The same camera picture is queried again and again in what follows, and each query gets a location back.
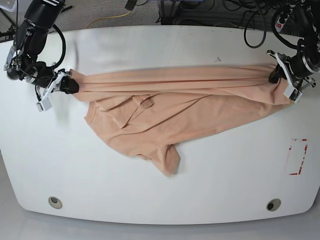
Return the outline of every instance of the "metal grommet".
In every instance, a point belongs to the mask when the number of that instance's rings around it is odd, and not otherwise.
[[[274,212],[274,211],[278,210],[280,205],[281,205],[281,200],[276,198],[276,199],[273,199],[270,202],[268,202],[268,204],[266,205],[266,209],[270,212]]]
[[[55,209],[61,209],[62,208],[62,202],[55,196],[51,196],[48,199],[48,202],[51,207]]]

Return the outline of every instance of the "white table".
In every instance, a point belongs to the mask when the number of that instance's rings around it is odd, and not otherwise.
[[[261,35],[249,31],[248,39],[256,44]],[[241,29],[219,27],[131,26],[64,36],[62,67],[86,75],[274,63],[268,49],[295,54],[271,33],[261,48],[250,49]],[[0,44],[3,64],[11,44]],[[51,34],[39,59],[51,63],[60,54],[61,40]],[[29,211],[133,224],[227,223],[303,213],[320,186],[319,87],[262,120],[178,144],[181,163],[172,177],[106,146],[84,120],[87,103],[60,92],[51,101],[51,110],[38,112],[34,86],[10,81],[0,71],[0,149],[17,200]],[[303,169],[290,175],[301,164],[301,139],[308,139]],[[62,201],[62,209],[49,205],[52,196]],[[282,202],[274,212],[266,209],[272,199]]]

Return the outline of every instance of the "cloth fold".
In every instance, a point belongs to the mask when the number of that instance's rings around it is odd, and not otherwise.
[[[166,176],[174,144],[217,134],[275,113],[291,101],[287,82],[268,82],[274,66],[174,67],[84,76],[74,96],[90,102],[87,124],[111,148],[149,159]]]

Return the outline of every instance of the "table surface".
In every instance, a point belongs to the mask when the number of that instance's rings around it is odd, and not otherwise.
[[[61,67],[90,75],[174,66],[275,63],[268,49],[293,56],[271,33],[248,48],[241,29],[130,26],[65,32]],[[251,44],[262,37],[249,31]],[[296,37],[287,37],[296,42]],[[0,44],[5,62],[11,42]],[[39,60],[59,59],[50,34]],[[55,92],[53,108],[38,112],[33,85],[0,71],[0,149],[19,204],[26,210],[103,222],[185,225],[249,221],[299,214],[320,186],[320,91],[250,124],[177,144],[178,173],[163,176],[150,162],[123,156],[87,126],[88,103]],[[301,174],[298,171],[307,139]],[[54,209],[57,197],[62,209]],[[267,211],[267,203],[281,206]]]

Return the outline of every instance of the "yellow cable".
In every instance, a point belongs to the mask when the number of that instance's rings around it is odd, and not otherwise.
[[[125,16],[129,15],[129,13],[131,13],[131,11],[128,11],[126,14],[119,15],[119,16],[106,16],[106,17],[99,18],[99,19],[94,20],[93,22],[89,23],[88,26],[85,27],[85,29],[89,28],[92,24],[95,24],[96,22],[99,22],[101,20],[121,18],[121,17],[125,17]]]

